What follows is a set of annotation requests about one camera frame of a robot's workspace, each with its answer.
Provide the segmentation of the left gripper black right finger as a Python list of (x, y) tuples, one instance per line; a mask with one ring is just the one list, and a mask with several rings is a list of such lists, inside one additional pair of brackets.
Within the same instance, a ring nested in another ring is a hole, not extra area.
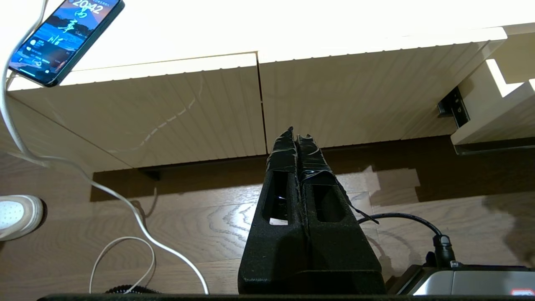
[(298, 136), (307, 269), (315, 293), (385, 293), (382, 267), (312, 136)]

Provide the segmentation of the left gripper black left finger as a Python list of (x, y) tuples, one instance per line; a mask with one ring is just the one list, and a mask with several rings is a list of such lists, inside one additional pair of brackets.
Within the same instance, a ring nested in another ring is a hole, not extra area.
[(293, 127), (279, 135), (266, 160), (265, 177), (238, 270), (239, 293), (290, 293), (308, 266), (308, 205)]

